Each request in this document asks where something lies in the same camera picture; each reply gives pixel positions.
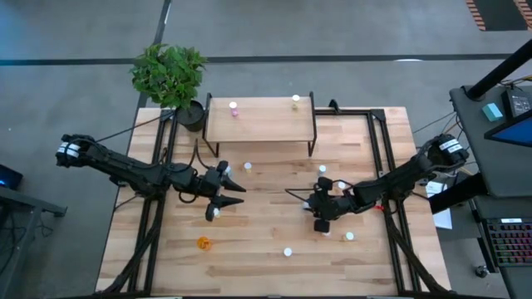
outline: black clamp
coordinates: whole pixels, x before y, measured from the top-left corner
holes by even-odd
[[[338,103],[334,99],[331,99],[331,101],[329,102],[329,107],[334,109],[334,114],[336,115],[339,115],[340,113],[342,113],[342,111],[340,110],[340,107],[338,106]]]

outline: white label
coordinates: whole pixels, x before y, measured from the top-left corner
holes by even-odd
[[[57,150],[58,153],[65,153],[65,148],[64,147],[60,147],[58,150]],[[72,149],[68,149],[66,151],[66,154],[68,155],[71,155],[72,157],[79,157],[80,154],[78,152],[76,152],[75,150],[72,150]]]
[[[451,146],[449,149],[449,154],[452,154],[454,152],[456,152],[457,150],[461,150],[462,149],[462,146],[461,145],[455,145],[455,146]]]
[[[507,219],[501,219],[502,223],[522,223],[521,218],[507,218]]]
[[[440,145],[440,150],[444,150],[452,145],[456,145],[458,144],[458,140],[456,139],[453,139],[453,140],[449,140],[447,142],[445,142],[443,145]]]

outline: green plant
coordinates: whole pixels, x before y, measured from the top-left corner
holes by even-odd
[[[198,95],[207,59],[193,47],[168,47],[156,44],[135,59],[133,86],[146,93],[161,107],[190,108]]]

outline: orange striped tape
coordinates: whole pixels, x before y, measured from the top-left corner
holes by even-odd
[[[514,3],[529,26],[529,30],[532,31],[532,9],[530,9],[529,4],[526,0],[514,0]]]
[[[481,31],[485,31],[484,20],[482,19],[482,16],[480,15],[479,10],[476,8],[476,5],[473,2],[473,0],[465,0],[465,4],[467,4],[467,7],[469,8],[471,15],[473,15],[473,20],[475,21],[476,26],[478,26],[478,28]]]

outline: potted plant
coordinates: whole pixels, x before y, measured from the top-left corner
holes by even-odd
[[[161,108],[177,109],[177,121],[197,132],[204,126],[204,109],[193,100],[202,80],[207,59],[193,47],[152,45],[135,60],[131,69],[133,86],[144,92]]]

